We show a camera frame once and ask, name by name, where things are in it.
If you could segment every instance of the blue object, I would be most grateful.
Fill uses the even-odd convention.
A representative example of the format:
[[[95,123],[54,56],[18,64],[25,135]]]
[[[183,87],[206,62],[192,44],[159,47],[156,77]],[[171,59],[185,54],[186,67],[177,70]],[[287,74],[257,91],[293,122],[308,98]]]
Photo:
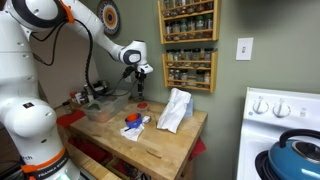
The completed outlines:
[[[132,129],[132,128],[138,128],[140,126],[140,124],[142,123],[142,117],[141,114],[138,113],[138,119],[136,119],[135,121],[127,121],[127,119],[125,120],[127,126]]]
[[[268,153],[270,166],[281,180],[315,180],[320,178],[320,164],[301,155],[296,149],[299,144],[303,152],[307,152],[306,154],[315,153],[316,155],[313,157],[317,157],[315,160],[319,161],[319,152],[316,152],[319,147],[308,142],[288,140],[290,136],[306,135],[299,131],[303,132],[304,130],[298,130],[298,133],[292,130],[285,135],[287,137],[281,137],[280,141],[275,143]],[[319,134],[319,132],[312,133],[314,133],[312,137]]]

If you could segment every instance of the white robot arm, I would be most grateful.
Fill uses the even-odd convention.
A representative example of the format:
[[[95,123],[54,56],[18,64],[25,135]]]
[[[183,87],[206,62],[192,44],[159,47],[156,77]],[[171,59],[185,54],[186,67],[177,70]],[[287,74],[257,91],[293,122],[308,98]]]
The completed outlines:
[[[132,65],[145,77],[153,71],[146,60],[146,45],[133,41],[124,47],[104,35],[102,22],[78,0],[63,0],[75,19],[90,30],[92,40],[116,61]],[[8,130],[23,163],[36,179],[79,178],[57,132],[55,111],[38,95],[38,77],[29,45],[32,32],[50,30],[66,20],[60,0],[7,0],[0,11],[0,122]],[[81,23],[68,23],[88,38]]]

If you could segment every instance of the wooden spice rack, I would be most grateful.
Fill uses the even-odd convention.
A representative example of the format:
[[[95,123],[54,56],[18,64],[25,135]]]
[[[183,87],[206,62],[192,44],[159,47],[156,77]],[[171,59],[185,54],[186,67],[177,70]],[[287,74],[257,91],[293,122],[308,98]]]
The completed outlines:
[[[202,90],[202,91],[209,91],[210,93],[213,93],[213,91],[216,88],[216,75],[217,75],[217,59],[218,59],[218,52],[215,51],[211,54],[211,61],[205,61],[205,60],[199,60],[199,61],[193,61],[193,60],[178,60],[178,61],[168,61],[167,60],[167,54],[162,54],[162,66],[163,66],[163,75],[164,75],[164,85],[165,87],[176,87],[176,88],[185,88],[185,89],[194,89],[194,90]],[[168,66],[168,63],[183,63],[183,62],[190,62],[190,63],[199,63],[199,64],[205,64],[205,63],[211,63],[211,66],[209,68],[206,67],[198,67],[195,68],[193,66]],[[176,85],[176,84],[170,84],[170,82],[185,82],[190,83],[189,81],[183,81],[183,80],[169,80],[169,70],[170,69],[188,69],[188,70],[206,70],[210,71],[210,83],[204,83],[204,82],[195,82],[196,84],[202,84],[207,87],[196,87],[196,86],[182,86],[182,85]]]
[[[220,0],[202,0],[200,2],[197,3],[193,3],[193,4],[188,4],[185,6],[178,6],[175,8],[165,8],[165,4],[163,1],[158,1],[158,13],[159,13],[159,27],[160,27],[160,39],[161,39],[161,44],[170,44],[170,43],[181,43],[181,42],[201,42],[201,41],[216,41],[219,39],[219,26],[220,26]],[[213,3],[213,9],[212,10],[205,10],[202,12],[194,12],[192,14],[183,14],[183,15],[177,15],[174,17],[165,17],[163,15],[164,12],[166,11],[172,11],[172,10],[176,10],[176,9],[180,9],[180,8],[188,8],[189,6],[196,6],[199,4],[206,4],[206,3]],[[187,32],[182,32],[182,33],[170,33],[170,34],[166,34],[165,31],[165,23],[166,22],[172,22],[172,21],[176,21],[179,20],[181,18],[188,18],[188,17],[195,17],[195,16],[199,16],[199,15],[205,15],[205,14],[212,14],[212,21],[213,21],[213,29],[206,29],[206,30],[197,30],[197,31],[187,31]],[[194,39],[180,39],[180,40],[170,40],[167,41],[166,37],[171,36],[174,37],[176,35],[183,35],[185,33],[208,33],[211,35],[210,38],[194,38]]]

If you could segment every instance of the clear plastic bin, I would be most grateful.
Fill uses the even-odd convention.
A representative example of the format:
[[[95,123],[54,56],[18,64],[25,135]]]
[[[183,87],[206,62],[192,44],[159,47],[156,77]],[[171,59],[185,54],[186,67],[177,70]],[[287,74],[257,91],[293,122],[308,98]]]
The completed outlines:
[[[118,90],[116,94],[121,95],[126,91]],[[82,107],[83,112],[87,118],[95,122],[107,122],[115,114],[129,103],[130,93],[125,96],[103,96]]]

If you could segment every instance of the butcher block table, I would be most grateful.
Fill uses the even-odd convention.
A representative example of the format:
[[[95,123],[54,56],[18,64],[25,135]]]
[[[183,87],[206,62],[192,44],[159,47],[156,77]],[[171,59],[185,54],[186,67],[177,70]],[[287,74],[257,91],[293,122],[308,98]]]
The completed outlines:
[[[126,127],[126,116],[136,112],[138,103],[133,101],[105,123],[89,121],[83,117],[70,128],[153,179],[180,179],[207,119],[207,113],[194,110],[193,117],[184,118],[174,134],[156,128],[166,104],[145,102],[149,108],[144,115],[150,116],[151,121],[145,124],[138,141],[130,141],[120,134],[120,129]]]

